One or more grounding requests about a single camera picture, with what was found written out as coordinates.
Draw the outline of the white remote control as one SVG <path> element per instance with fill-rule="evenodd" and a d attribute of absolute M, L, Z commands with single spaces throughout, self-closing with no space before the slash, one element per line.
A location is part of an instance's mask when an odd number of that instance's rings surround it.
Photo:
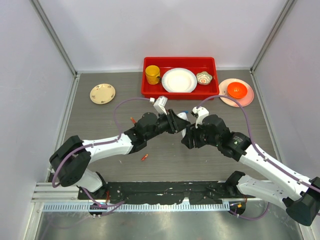
<path fill-rule="evenodd" d="M 178 118 L 179 118 L 179 121 L 178 121 L 178 129 L 180 130 L 181 132 L 181 135 L 182 135 L 182 138 L 185 137 L 186 135 L 186 127 L 187 125 L 190 123 L 189 120 L 188 120 L 188 116 L 187 116 L 187 113 L 186 112 L 180 112 L 178 115 Z"/>

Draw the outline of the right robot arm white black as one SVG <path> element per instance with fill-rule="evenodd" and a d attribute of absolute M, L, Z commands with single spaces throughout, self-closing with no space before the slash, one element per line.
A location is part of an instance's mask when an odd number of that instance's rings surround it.
<path fill-rule="evenodd" d="M 213 146 L 225 157 L 242 163 L 270 182 L 263 182 L 235 171 L 228 179 L 226 193 L 233 198 L 240 194 L 253 196 L 285 210 L 287 215 L 304 226 L 310 226 L 320 214 L 320 179 L 304 176 L 285 166 L 249 137 L 230 131 L 215 114 L 201 124 L 190 124 L 181 140 L 188 149 Z"/>

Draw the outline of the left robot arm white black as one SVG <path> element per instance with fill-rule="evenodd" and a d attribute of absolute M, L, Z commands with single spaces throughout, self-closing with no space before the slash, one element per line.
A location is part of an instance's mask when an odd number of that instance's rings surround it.
<path fill-rule="evenodd" d="M 169 109 L 159 115 L 151 112 L 143 114 L 132 128 L 119 136 L 97 140 L 81 140 L 77 135 L 71 136 L 49 159 L 54 170 L 52 186 L 77 186 L 100 200 L 106 195 L 107 188 L 101 175 L 88 169 L 91 163 L 139 152 L 149 140 L 163 133 L 184 132 L 189 124 L 186 113 L 176 114 Z"/>

